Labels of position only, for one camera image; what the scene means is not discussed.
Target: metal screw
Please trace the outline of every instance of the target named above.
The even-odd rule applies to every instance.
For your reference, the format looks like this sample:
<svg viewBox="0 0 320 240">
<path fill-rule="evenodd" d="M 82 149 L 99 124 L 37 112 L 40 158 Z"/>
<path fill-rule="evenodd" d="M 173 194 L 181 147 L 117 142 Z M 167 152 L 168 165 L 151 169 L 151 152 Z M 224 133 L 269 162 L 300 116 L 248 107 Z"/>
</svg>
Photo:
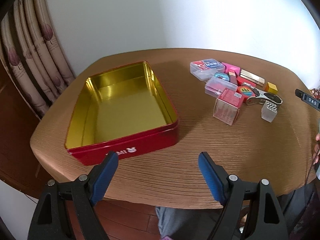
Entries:
<svg viewBox="0 0 320 240">
<path fill-rule="evenodd" d="M 236 181 L 238 179 L 238 177 L 236 175 L 229 175 L 229 179 L 232 180 L 232 181 Z"/>
<path fill-rule="evenodd" d="M 47 183 L 48 186 L 53 186 L 55 184 L 55 180 L 54 179 L 50 179 Z"/>
<path fill-rule="evenodd" d="M 82 174 L 82 175 L 79 176 L 79 181 L 85 181 L 85 180 L 87 180 L 87 178 L 88 178 L 87 175 Z"/>
<path fill-rule="evenodd" d="M 267 180 L 267 179 L 262 179 L 261 180 L 261 183 L 263 184 L 263 185 L 269 185 L 269 180 Z"/>
</svg>

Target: wooden table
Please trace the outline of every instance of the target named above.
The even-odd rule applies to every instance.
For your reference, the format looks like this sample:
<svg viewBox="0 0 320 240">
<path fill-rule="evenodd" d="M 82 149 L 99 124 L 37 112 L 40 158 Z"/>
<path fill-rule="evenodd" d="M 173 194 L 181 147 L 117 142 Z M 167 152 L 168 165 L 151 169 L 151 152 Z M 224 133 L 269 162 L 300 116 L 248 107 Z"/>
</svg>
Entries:
<svg viewBox="0 0 320 240">
<path fill-rule="evenodd" d="M 233 126 L 212 117 L 215 98 L 190 74 L 191 61 L 214 58 L 237 65 L 277 85 L 283 105 L 272 123 L 261 119 L 261 105 L 243 105 Z M 207 151 L 228 173 L 247 181 L 267 178 L 277 195 L 304 184 L 311 165 L 318 112 L 297 98 L 308 91 L 289 69 L 246 55 L 206 49 L 153 49 L 99 59 L 65 90 L 39 123 L 30 144 L 42 166 L 59 182 L 88 174 L 65 148 L 68 123 L 88 76 L 146 60 L 161 81 L 180 118 L 180 140 L 167 149 L 121 160 L 106 198 L 175 208 L 218 208 L 198 169 Z"/>
</svg>

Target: chevron pattern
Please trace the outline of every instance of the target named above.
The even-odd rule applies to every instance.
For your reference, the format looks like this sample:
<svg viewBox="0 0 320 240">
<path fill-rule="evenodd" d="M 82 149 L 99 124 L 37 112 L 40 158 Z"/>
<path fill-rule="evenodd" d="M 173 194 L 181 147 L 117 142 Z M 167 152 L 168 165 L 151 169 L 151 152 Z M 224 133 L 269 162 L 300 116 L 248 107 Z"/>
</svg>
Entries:
<svg viewBox="0 0 320 240">
<path fill-rule="evenodd" d="M 271 103 L 270 101 L 267 101 L 267 109 L 273 111 L 277 114 L 277 106 L 274 103 Z"/>
</svg>

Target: qr code sticker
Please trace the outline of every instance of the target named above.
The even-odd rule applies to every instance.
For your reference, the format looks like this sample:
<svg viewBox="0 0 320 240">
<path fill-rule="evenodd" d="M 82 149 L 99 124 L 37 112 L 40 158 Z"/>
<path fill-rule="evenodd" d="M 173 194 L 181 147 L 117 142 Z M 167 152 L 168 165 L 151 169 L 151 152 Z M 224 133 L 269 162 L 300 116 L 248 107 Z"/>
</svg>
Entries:
<svg viewBox="0 0 320 240">
<path fill-rule="evenodd" d="M 235 96 L 236 96 L 237 98 L 241 98 L 242 95 L 236 92 L 236 93 L 235 93 Z"/>
</svg>

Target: transparent plastic box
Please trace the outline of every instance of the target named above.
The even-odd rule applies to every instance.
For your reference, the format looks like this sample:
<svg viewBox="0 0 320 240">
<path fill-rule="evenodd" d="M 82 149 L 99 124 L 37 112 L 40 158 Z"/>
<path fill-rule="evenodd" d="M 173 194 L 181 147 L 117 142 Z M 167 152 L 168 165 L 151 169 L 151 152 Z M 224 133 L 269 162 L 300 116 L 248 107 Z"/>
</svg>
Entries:
<svg viewBox="0 0 320 240">
<path fill-rule="evenodd" d="M 208 80 L 216 72 L 224 72 L 225 65 L 213 58 L 190 63 L 190 72 L 201 81 Z"/>
<path fill-rule="evenodd" d="M 205 93 L 215 98 L 220 96 L 225 88 L 236 92 L 238 86 L 217 77 L 210 78 L 210 80 L 204 86 Z"/>
</svg>

